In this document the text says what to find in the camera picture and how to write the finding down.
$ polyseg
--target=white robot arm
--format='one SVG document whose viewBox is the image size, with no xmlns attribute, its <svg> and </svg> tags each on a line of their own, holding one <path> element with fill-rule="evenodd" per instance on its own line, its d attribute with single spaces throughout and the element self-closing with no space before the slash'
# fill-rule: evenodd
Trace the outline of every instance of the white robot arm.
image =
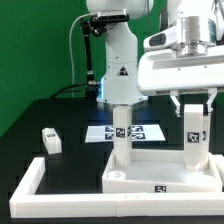
<svg viewBox="0 0 224 224">
<path fill-rule="evenodd" d="M 126 9 L 132 19 L 140 18 L 151 11 L 153 0 L 87 0 L 89 12 Z"/>
<path fill-rule="evenodd" d="M 205 92 L 224 87 L 224 33 L 220 8 L 214 0 L 168 0 L 169 28 L 144 41 L 138 86 L 143 95 Z M 153 41 L 161 39 L 155 46 Z"/>
<path fill-rule="evenodd" d="M 106 74 L 101 80 L 100 106 L 133 105 L 144 101 L 137 89 L 138 41 L 127 22 L 116 22 L 116 16 L 140 18 L 152 9 L 153 0 L 87 0 L 90 12 L 98 12 L 95 21 L 107 21 L 105 27 Z"/>
<path fill-rule="evenodd" d="M 140 92 L 170 95 L 177 115 L 184 115 L 184 159 L 190 169 L 207 165 L 211 103 L 224 90 L 224 46 L 216 46 L 223 36 L 222 6 L 215 0 L 168 0 L 169 28 L 144 41 L 147 53 L 139 63 Z M 158 37 L 161 44 L 155 46 Z M 181 110 L 179 94 L 204 92 L 205 105 Z"/>
</svg>

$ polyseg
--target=black table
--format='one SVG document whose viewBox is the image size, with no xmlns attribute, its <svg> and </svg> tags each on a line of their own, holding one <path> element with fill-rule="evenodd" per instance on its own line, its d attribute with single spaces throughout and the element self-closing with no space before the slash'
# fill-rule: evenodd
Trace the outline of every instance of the black table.
<svg viewBox="0 0 224 224">
<path fill-rule="evenodd" d="M 182 96 L 183 103 L 204 103 L 207 96 Z M 214 103 L 210 151 L 224 154 L 224 109 Z M 95 101 L 42 99 L 33 102 L 0 139 L 0 224 L 4 223 L 223 223 L 224 217 L 122 217 L 11 219 L 9 199 L 34 157 L 45 157 L 46 172 L 36 194 L 101 193 L 105 165 L 112 142 L 85 143 L 88 126 L 111 125 L 112 111 Z M 183 118 L 167 96 L 150 98 L 133 110 L 133 124 L 159 124 L 166 141 L 135 142 L 133 148 L 183 149 Z M 62 140 L 62 153 L 48 155 L 42 129 L 55 128 Z"/>
</svg>

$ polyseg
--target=black cable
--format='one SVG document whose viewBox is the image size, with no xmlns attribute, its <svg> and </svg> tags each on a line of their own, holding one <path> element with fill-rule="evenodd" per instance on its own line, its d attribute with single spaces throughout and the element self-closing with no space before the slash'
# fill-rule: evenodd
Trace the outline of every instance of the black cable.
<svg viewBox="0 0 224 224">
<path fill-rule="evenodd" d="M 78 83 L 78 84 L 74 84 L 74 85 L 70 85 L 70 86 L 66 86 L 60 90 L 58 90 L 56 93 L 54 93 L 53 95 L 50 96 L 51 99 L 54 99 L 57 95 L 65 92 L 65 90 L 68 90 L 68 89 L 72 89 L 72 88 L 77 88 L 77 87 L 80 87 L 80 86 L 88 86 L 88 83 Z"/>
<path fill-rule="evenodd" d="M 58 95 L 60 94 L 64 94 L 64 93 L 85 93 L 85 90 L 80 90 L 80 91 L 77 91 L 77 90 L 70 90 L 70 91 L 62 91 L 62 92 L 59 92 L 59 93 L 55 93 L 54 95 L 52 95 L 50 98 L 51 99 L 55 99 Z"/>
</svg>

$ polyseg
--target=green wall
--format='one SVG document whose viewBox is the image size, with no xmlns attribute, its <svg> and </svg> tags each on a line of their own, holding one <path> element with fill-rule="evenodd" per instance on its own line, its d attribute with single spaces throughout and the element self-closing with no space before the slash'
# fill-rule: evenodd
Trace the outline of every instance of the green wall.
<svg viewBox="0 0 224 224">
<path fill-rule="evenodd" d="M 155 1 L 148 17 L 130 22 L 142 41 L 159 29 L 159 11 L 166 0 Z M 87 13 L 85 0 L 0 0 L 0 136 L 28 105 L 71 84 L 68 36 L 72 22 Z M 85 81 L 85 53 L 80 28 L 73 35 L 76 81 Z M 105 71 L 104 38 L 91 37 L 97 78 Z"/>
</svg>

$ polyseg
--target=white post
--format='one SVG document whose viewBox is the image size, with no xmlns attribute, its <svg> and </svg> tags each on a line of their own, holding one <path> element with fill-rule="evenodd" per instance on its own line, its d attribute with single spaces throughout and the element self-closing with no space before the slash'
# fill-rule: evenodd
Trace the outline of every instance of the white post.
<svg viewBox="0 0 224 224">
<path fill-rule="evenodd" d="M 116 107 L 113 110 L 113 124 L 115 164 L 128 166 L 131 164 L 132 108 L 130 106 Z"/>
</svg>

